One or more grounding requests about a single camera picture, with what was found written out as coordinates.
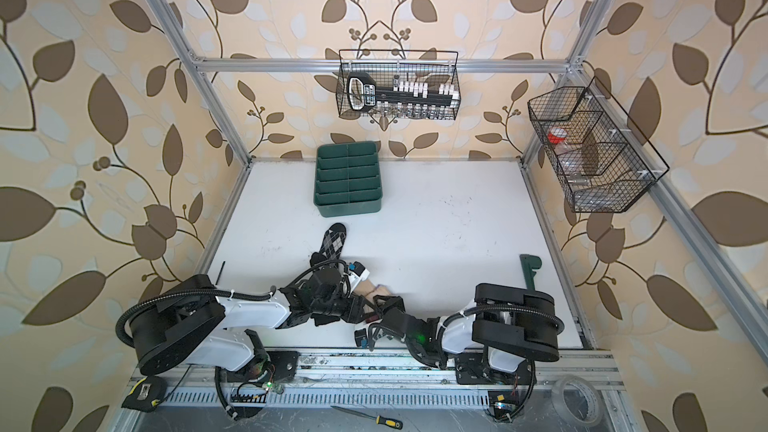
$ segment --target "wallpaper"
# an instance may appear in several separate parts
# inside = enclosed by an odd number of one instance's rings
[[[563,59],[590,0],[168,0],[197,54],[322,58],[324,50],[456,50]]]
[[[648,432],[764,430],[768,370],[653,199],[620,215],[576,215],[549,160],[531,171],[637,420]]]
[[[354,119],[339,117],[331,74],[221,72],[218,77],[218,95],[256,158],[312,158],[323,144],[362,140],[378,142],[381,158],[517,157],[533,133],[526,101],[552,89],[547,74],[463,74],[455,121],[367,114]],[[216,145],[213,135],[209,139]]]
[[[3,429],[96,430],[136,365],[115,320],[192,274],[240,165],[142,0],[0,20]]]
[[[616,0],[586,69],[671,166],[694,213],[768,300],[768,0]]]

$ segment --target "black wire mesh basket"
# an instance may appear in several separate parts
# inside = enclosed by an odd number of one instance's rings
[[[586,87],[560,87],[528,101],[533,128],[573,212],[626,212],[669,171],[620,104],[627,124],[609,116],[604,90],[592,79]],[[658,161],[649,163],[631,142]]]
[[[446,50],[340,50],[339,117],[456,120],[457,60]]]

